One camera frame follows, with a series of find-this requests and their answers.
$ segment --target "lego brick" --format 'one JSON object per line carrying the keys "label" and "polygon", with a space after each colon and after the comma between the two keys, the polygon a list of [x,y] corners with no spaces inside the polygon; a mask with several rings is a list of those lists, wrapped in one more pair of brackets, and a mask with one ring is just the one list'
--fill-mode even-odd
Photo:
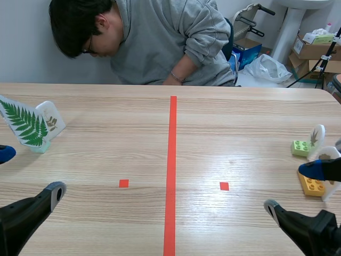
{"label": "lego brick", "polygon": [[299,180],[301,182],[304,194],[307,196],[323,196],[325,187],[320,180],[309,179],[298,171]]}
{"label": "lego brick", "polygon": [[291,153],[295,156],[307,157],[309,154],[309,145],[305,141],[294,140],[291,143]]}

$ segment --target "black hair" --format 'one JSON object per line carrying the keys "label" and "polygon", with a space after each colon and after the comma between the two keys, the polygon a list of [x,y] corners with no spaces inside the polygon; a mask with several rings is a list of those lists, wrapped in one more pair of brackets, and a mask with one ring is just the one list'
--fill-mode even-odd
{"label": "black hair", "polygon": [[50,18],[54,40],[69,58],[79,56],[93,35],[100,35],[95,18],[109,12],[113,0],[52,0]]}

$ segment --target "hoodie sleeve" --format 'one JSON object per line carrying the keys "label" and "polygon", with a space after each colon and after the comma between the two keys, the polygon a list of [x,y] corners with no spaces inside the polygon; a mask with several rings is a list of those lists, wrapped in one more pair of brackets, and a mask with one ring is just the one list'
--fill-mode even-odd
{"label": "hoodie sleeve", "polygon": [[185,54],[198,67],[213,63],[231,35],[231,27],[215,0],[186,0],[177,28],[187,38]]}

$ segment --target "bracelet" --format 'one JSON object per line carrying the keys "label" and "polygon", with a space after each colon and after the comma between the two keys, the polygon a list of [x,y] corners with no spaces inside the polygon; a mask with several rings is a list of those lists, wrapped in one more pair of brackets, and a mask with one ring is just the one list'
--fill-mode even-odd
{"label": "bracelet", "polygon": [[179,83],[185,82],[185,80],[181,80],[180,78],[176,77],[176,76],[174,75],[173,71],[171,71],[170,73],[171,73],[171,75],[174,77],[174,79],[177,80]]}

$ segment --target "tripod stand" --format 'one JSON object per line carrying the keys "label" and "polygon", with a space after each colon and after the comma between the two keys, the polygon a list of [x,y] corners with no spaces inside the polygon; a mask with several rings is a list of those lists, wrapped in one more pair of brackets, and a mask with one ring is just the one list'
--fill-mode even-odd
{"label": "tripod stand", "polygon": [[319,81],[320,79],[322,79],[322,89],[323,89],[323,83],[324,83],[324,72],[326,71],[326,67],[327,67],[327,64],[328,64],[328,61],[331,59],[331,55],[333,53],[335,53],[333,50],[334,50],[334,47],[337,43],[337,41],[340,39],[340,35],[341,35],[341,28],[340,30],[338,31],[338,33],[336,34],[336,36],[334,36],[334,39],[332,41],[332,44],[330,45],[330,48],[328,49],[327,51],[327,54],[326,55],[323,55],[321,57],[321,59],[318,61],[318,63],[316,63],[316,65],[312,68],[312,70],[310,70],[307,74],[305,74],[304,76],[302,76],[300,79],[294,81],[292,84],[290,84],[287,88],[290,88],[292,87],[294,84],[298,83],[299,81],[301,81],[304,77],[306,77],[307,75],[313,73],[315,70],[319,70],[320,71],[320,75],[318,77],[318,80],[316,82],[316,86],[315,88],[318,87],[318,84],[319,84]]}

